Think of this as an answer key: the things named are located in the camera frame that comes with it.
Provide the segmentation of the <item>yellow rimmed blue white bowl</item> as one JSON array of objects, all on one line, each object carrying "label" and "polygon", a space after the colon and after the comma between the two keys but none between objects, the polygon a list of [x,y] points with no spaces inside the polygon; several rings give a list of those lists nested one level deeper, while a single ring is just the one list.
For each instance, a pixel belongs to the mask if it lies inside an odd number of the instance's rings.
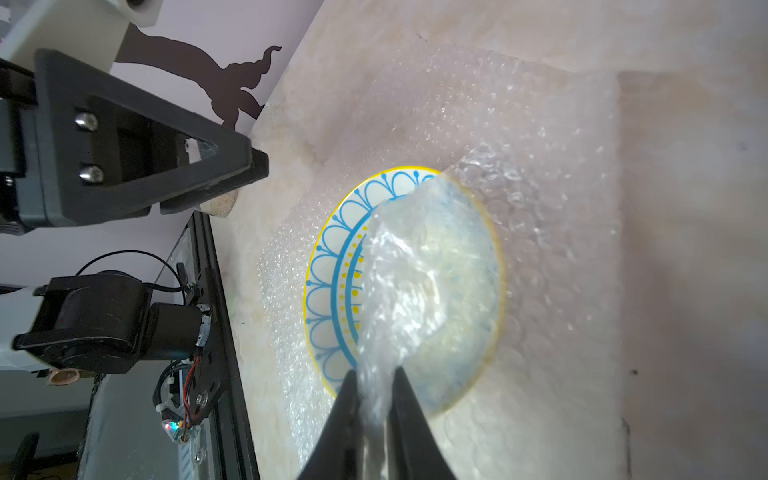
[{"label": "yellow rimmed blue white bowl", "polygon": [[349,370],[402,367],[422,408],[449,409],[480,376],[504,317],[499,240],[449,174],[395,167],[354,187],[313,246],[304,330],[324,388]]}]

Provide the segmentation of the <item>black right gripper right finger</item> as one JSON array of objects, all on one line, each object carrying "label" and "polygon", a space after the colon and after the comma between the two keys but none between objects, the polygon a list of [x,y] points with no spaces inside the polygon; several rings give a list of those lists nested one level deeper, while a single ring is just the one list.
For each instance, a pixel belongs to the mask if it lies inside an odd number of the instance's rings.
[{"label": "black right gripper right finger", "polygon": [[387,418],[390,479],[455,479],[402,367],[394,372]]}]

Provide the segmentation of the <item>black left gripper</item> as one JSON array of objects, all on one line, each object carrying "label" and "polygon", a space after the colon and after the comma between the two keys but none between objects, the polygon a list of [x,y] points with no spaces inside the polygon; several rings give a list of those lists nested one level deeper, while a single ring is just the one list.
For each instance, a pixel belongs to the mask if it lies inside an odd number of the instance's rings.
[{"label": "black left gripper", "polygon": [[249,168],[242,134],[55,50],[34,65],[1,61],[3,234],[144,216]]}]

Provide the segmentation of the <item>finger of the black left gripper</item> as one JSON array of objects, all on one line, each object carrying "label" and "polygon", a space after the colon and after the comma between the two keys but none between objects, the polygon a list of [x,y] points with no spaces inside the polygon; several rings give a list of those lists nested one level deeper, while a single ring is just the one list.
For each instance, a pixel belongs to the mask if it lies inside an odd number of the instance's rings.
[{"label": "finger of the black left gripper", "polygon": [[169,215],[200,207],[222,196],[236,192],[239,188],[265,179],[269,175],[269,156],[266,152],[251,149],[251,163],[245,171],[225,180],[216,181],[200,189],[184,193],[178,197],[160,203],[160,214]]}]

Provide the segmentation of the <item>bubble wrap sheet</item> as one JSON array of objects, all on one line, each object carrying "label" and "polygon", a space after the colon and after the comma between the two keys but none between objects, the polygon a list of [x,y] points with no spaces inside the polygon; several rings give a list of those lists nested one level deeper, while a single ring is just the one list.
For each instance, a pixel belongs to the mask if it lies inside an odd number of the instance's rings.
[{"label": "bubble wrap sheet", "polygon": [[347,372],[403,368],[460,479],[621,479],[618,76],[416,45],[259,265],[306,463]]}]

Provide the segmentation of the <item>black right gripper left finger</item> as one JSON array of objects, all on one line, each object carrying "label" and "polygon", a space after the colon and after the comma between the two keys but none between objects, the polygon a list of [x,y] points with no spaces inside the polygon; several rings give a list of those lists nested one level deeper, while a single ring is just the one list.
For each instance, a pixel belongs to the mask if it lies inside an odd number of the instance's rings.
[{"label": "black right gripper left finger", "polygon": [[319,440],[298,479],[362,479],[363,427],[357,374],[349,370]]}]

